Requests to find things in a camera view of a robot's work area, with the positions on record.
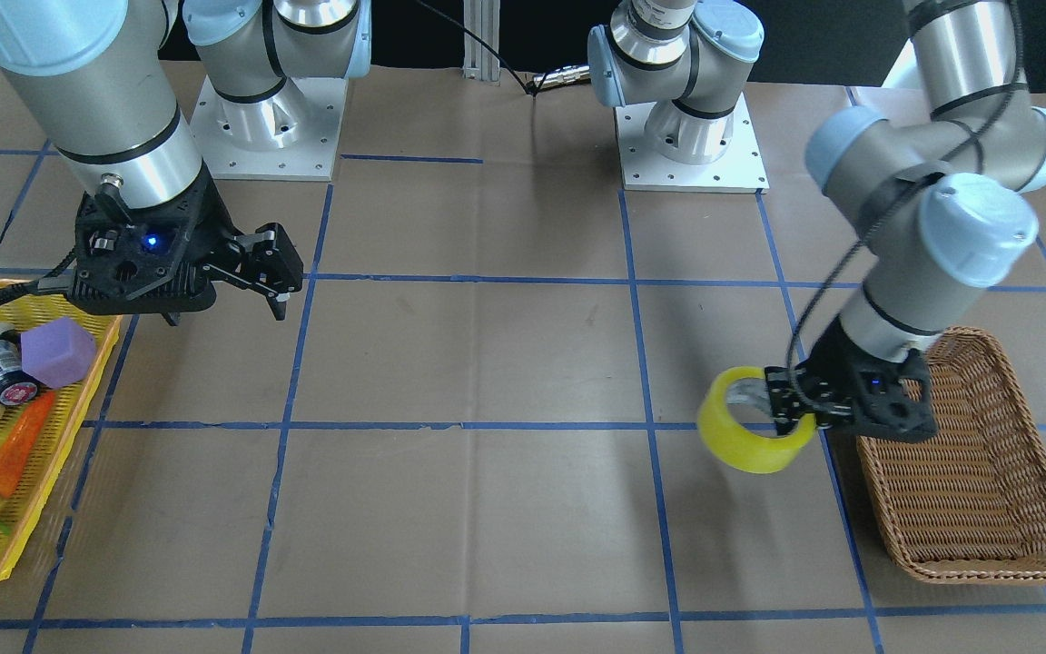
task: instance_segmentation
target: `wicker basket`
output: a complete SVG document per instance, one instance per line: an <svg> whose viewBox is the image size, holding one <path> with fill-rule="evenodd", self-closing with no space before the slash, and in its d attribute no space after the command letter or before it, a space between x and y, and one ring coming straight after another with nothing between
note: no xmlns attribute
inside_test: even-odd
<svg viewBox="0 0 1046 654"><path fill-rule="evenodd" d="M939 434L858 439L890 558L938 584L1046 584L1046 450L994 336L948 330L927 353Z"/></svg>

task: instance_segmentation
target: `metal mounting plate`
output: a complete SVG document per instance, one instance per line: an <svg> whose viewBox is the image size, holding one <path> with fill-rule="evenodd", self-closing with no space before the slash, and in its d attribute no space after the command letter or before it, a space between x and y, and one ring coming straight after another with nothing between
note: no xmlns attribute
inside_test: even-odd
<svg viewBox="0 0 1046 654"><path fill-rule="evenodd" d="M744 95L733 109L735 128L729 149L708 165L675 162L647 143L643 123L654 106L655 103L647 103L616 108L616 140L624 189L692 194L755 194L758 189L769 189L765 162L760 160L760 149Z"/></svg>
<svg viewBox="0 0 1046 654"><path fill-rule="evenodd" d="M294 78L293 82L311 103L313 122L303 130L301 140L279 150L254 152L237 148L225 135L218 117L217 91L204 78L189 125L196 145L200 148L212 177L288 182L332 181L348 83L338 78Z"/></svg>

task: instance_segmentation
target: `purple cube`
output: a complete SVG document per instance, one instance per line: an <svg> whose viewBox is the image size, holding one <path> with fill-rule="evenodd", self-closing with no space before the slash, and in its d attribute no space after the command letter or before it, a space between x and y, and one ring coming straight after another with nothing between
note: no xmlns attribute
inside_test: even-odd
<svg viewBox="0 0 1046 654"><path fill-rule="evenodd" d="M22 333L22 369L53 389L87 377L95 339L78 322L61 318Z"/></svg>

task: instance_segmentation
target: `toy carrot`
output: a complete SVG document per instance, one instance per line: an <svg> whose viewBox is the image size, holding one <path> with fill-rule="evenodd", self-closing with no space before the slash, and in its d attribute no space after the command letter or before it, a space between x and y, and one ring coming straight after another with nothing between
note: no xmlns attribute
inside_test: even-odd
<svg viewBox="0 0 1046 654"><path fill-rule="evenodd" d="M18 489L18 481L26 468L26 458L33 450L38 434L43 430L46 418L54 406L53 390L35 398L35 401L22 409L16 426L12 428L7 439L0 446L0 497L7 498ZM0 520L0 529L8 534L10 529Z"/></svg>

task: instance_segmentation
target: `roll of tape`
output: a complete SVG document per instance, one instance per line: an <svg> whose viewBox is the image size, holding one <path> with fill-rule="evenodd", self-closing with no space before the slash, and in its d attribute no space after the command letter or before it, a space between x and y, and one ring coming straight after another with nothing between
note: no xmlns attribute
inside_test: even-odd
<svg viewBox="0 0 1046 654"><path fill-rule="evenodd" d="M764 388L765 369L729 368L712 382L697 416L701 439L715 457L738 471L758 475L783 471L814 436L817 422L813 413L801 415L793 433L781 437L763 436L747 430L729 412L729 404L759 404L764 401L767 406L760 408L768 415L768 397L745 392L744 384L740 384L745 380L760 380L760 388Z"/></svg>

